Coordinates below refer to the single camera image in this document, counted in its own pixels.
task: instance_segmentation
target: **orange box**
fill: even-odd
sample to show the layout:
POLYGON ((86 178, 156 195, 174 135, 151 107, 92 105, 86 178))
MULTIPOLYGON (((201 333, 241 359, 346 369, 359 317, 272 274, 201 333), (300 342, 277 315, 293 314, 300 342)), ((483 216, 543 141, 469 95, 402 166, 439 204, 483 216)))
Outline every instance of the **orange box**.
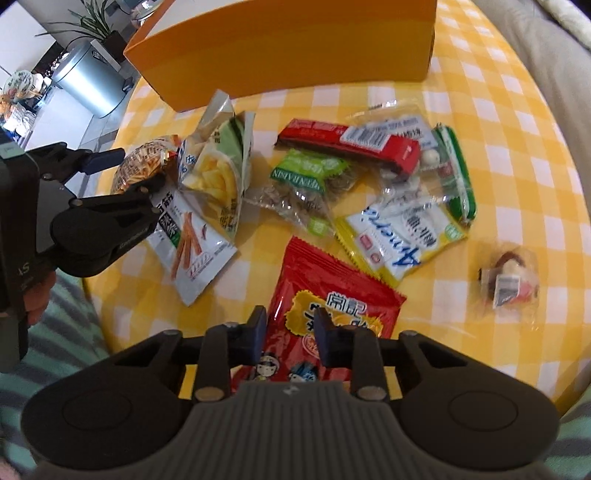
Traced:
POLYGON ((231 97, 427 76, 437 0, 165 0, 125 56, 177 112, 231 97))

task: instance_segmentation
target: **red snack bag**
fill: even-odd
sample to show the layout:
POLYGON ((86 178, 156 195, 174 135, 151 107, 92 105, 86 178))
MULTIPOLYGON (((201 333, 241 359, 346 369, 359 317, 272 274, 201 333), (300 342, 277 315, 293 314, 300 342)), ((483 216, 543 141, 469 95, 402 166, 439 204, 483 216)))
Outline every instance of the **red snack bag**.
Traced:
POLYGON ((411 175, 421 156, 421 146, 416 140, 383 129, 297 118, 279 133, 277 143, 352 160, 387 162, 399 175, 411 175))
POLYGON ((242 380, 314 381, 350 377, 347 368, 325 368, 314 340, 314 309, 324 307, 336 325, 359 325, 389 338, 406 298, 379 280, 293 237, 269 305, 267 338, 256 367, 242 367, 242 380))

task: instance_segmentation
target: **flower pot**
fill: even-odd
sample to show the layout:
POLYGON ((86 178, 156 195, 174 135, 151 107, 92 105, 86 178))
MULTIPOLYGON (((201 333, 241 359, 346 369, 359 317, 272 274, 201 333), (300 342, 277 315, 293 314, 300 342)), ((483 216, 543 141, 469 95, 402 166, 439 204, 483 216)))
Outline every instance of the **flower pot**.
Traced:
POLYGON ((105 50, 109 52, 109 55, 111 55, 117 61, 117 63, 121 63, 125 60, 123 51, 125 50, 127 43, 119 32, 111 32, 109 36, 106 37, 101 43, 103 44, 105 50))

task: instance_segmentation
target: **yellow checkered tablecloth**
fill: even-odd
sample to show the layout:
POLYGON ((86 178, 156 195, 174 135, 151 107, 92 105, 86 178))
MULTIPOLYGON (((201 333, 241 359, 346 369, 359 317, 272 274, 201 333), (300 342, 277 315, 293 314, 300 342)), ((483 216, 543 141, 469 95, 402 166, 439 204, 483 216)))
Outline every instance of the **yellow checkered tablecloth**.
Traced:
MULTIPOLYGON (((406 278, 408 296, 395 335, 415 329, 543 390, 561 410, 591 375, 591 229, 579 177, 563 137, 532 78, 500 33, 469 0, 439 1, 430 72, 418 85, 370 83, 279 91, 241 98, 237 111, 256 111, 253 183, 270 165, 277 132, 292 118, 341 121, 393 98, 420 98, 432 124, 453 126, 478 201, 470 239, 444 251, 406 278), (538 327, 478 318, 476 276, 482 243, 523 244, 538 256, 538 327)), ((202 109, 175 113, 140 81, 115 147, 159 135, 193 132, 202 109)), ((107 192, 113 172, 99 191, 107 192)), ((375 193, 357 188, 348 203, 360 210, 375 193)), ((243 321, 269 305, 284 248, 296 230, 277 215, 247 206, 239 254, 191 307, 184 307, 144 243, 87 287, 114 349, 163 329, 200 335, 208 326, 243 321)), ((336 242, 328 251, 345 259, 336 242)))

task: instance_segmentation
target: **tiled floor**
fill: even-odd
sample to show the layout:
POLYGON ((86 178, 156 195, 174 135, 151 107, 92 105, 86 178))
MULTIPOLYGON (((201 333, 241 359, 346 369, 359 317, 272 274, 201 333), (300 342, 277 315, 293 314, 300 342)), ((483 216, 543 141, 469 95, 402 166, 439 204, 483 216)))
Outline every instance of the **tiled floor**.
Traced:
MULTIPOLYGON (((131 63, 125 61, 119 71, 123 78, 133 77, 134 84, 138 81, 140 75, 133 68, 131 63)), ((109 115, 103 118, 93 117, 86 129, 80 148, 87 148, 93 152, 104 152, 109 150, 115 141, 119 126, 127 110, 127 104, 131 98, 131 89, 121 103, 109 115)), ((94 175, 76 174, 66 186, 78 197, 89 197, 96 193, 96 186, 100 173, 94 175)))

